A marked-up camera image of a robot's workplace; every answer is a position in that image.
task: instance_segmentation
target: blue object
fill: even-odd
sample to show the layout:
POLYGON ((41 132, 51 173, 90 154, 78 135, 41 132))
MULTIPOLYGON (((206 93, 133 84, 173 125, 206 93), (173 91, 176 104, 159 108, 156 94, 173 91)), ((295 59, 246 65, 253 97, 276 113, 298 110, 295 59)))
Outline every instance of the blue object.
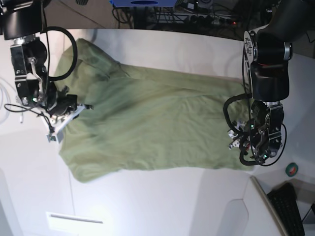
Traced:
POLYGON ((110 0, 109 1, 115 7, 123 6, 165 6, 173 7, 177 0, 110 0))

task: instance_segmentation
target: green round object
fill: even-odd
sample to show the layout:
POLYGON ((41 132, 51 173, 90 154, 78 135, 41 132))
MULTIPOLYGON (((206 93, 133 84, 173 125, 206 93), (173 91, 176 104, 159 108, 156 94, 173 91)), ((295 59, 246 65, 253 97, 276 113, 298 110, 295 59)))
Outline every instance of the green round object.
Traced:
POLYGON ((287 176, 293 177, 297 174, 298 170, 298 165, 293 162, 286 167, 285 173, 287 174, 287 176))

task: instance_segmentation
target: green cloth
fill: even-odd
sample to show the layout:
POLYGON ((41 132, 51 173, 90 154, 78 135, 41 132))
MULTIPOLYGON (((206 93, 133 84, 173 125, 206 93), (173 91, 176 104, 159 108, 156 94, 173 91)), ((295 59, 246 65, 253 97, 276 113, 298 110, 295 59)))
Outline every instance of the green cloth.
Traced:
MULTIPOLYGON (((61 157, 80 182, 121 169, 174 167, 248 170, 231 142, 222 107, 242 85, 226 78, 122 65, 100 48, 77 41, 75 71, 57 82, 78 102, 94 105, 64 130, 61 157)), ((72 49, 56 74, 66 72, 72 49)), ((246 105, 234 103, 231 119, 245 118, 246 105)))

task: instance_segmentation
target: black keyboard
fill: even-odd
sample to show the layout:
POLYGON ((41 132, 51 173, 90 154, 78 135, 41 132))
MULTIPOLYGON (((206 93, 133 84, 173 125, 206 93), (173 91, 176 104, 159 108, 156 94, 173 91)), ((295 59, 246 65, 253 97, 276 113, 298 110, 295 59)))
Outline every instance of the black keyboard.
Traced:
POLYGON ((296 194, 291 183, 267 194, 271 204, 290 236, 304 236, 304 228, 296 203, 296 194))

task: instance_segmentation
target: screw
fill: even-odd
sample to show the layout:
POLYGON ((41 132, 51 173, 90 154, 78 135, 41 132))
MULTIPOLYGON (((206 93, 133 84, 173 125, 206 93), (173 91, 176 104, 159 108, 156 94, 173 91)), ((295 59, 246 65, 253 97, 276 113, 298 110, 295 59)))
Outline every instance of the screw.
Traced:
POLYGON ((28 100, 27 97, 23 97, 23 98, 22 98, 22 104, 23 104, 24 106, 27 106, 27 105, 29 104, 29 100, 28 100))

